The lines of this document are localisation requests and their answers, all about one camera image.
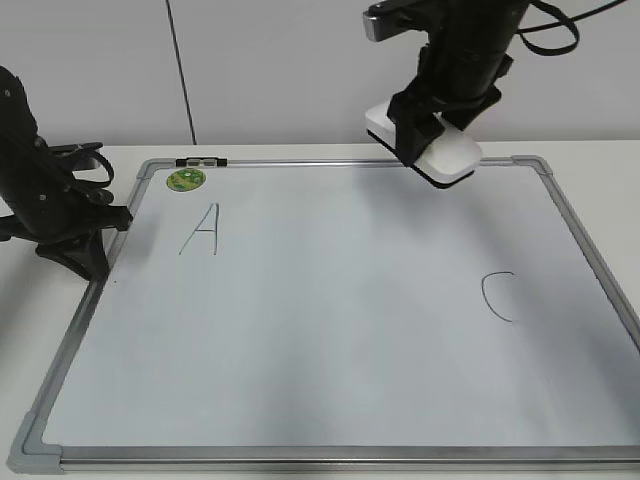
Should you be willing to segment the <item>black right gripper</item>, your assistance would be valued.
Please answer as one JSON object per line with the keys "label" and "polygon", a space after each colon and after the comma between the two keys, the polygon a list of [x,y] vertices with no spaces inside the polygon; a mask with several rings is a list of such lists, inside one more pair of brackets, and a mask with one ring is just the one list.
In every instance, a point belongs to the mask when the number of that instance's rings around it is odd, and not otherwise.
{"label": "black right gripper", "polygon": [[445,127],[460,130],[500,100],[495,86],[508,71],[506,51],[526,12],[524,1],[420,1],[409,9],[429,33],[417,74],[388,107],[395,126],[394,153],[413,166]]}

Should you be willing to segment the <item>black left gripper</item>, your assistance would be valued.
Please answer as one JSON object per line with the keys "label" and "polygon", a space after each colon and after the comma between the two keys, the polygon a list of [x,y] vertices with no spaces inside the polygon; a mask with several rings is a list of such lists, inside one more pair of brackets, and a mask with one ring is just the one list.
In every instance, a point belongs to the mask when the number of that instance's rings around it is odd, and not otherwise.
{"label": "black left gripper", "polygon": [[1,199],[13,214],[1,219],[1,239],[37,244],[36,254],[85,280],[110,267],[102,231],[129,229],[132,215],[114,206],[115,172],[100,142],[50,146],[39,134],[19,77],[1,69]]}

